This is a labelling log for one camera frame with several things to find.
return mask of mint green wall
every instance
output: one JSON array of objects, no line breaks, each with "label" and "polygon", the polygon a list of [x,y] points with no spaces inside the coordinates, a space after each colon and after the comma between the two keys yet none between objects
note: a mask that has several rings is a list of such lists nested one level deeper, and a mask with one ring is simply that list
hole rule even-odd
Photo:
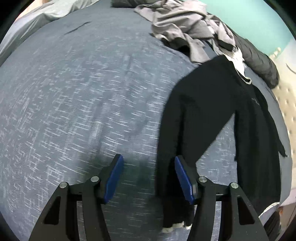
[{"label": "mint green wall", "polygon": [[215,14],[260,51],[269,55],[282,50],[293,38],[288,27],[263,0],[201,0]]}]

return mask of bed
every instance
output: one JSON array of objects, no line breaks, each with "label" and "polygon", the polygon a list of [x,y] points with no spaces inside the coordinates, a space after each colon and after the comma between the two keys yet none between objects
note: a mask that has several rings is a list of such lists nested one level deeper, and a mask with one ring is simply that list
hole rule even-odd
[{"label": "bed", "polygon": [[[46,24],[0,67],[0,212],[20,241],[30,233],[62,181],[84,182],[116,153],[124,171],[103,207],[112,240],[185,240],[189,231],[161,233],[154,197],[158,127],[170,90],[196,65],[152,37],[133,9],[100,0]],[[207,55],[215,52],[207,45]],[[266,83],[245,69],[268,102],[288,157],[280,157],[282,203],[290,193],[290,142],[279,105]],[[237,180],[234,117],[197,162],[197,170],[228,185]],[[280,203],[260,219],[265,223]],[[212,240],[218,240],[219,214]],[[81,240],[82,208],[78,203]]]}]

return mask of metal screw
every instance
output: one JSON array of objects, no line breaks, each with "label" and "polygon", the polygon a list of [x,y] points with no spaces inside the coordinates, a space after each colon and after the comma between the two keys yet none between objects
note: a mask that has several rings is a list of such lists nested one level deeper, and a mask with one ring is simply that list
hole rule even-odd
[{"label": "metal screw", "polygon": [[59,186],[60,186],[60,188],[65,188],[67,186],[67,183],[66,182],[62,182]]},{"label": "metal screw", "polygon": [[99,180],[99,177],[98,177],[98,176],[93,176],[93,177],[91,178],[91,181],[92,181],[93,183],[97,182],[98,180]]},{"label": "metal screw", "polygon": [[198,179],[201,183],[205,183],[207,181],[206,177],[199,177]]},{"label": "metal screw", "polygon": [[233,187],[233,188],[238,188],[239,185],[238,185],[237,183],[231,183],[231,187]]}]

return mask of black sweatshirt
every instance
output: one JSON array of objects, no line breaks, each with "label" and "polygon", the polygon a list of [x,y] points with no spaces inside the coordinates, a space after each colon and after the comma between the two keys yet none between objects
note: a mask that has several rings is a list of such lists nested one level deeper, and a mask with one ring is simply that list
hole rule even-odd
[{"label": "black sweatshirt", "polygon": [[157,147],[156,191],[184,198],[174,158],[196,162],[235,114],[234,134],[238,184],[257,214],[279,202],[279,152],[285,156],[267,102],[233,63],[218,56],[195,69],[173,88],[165,105]]}]

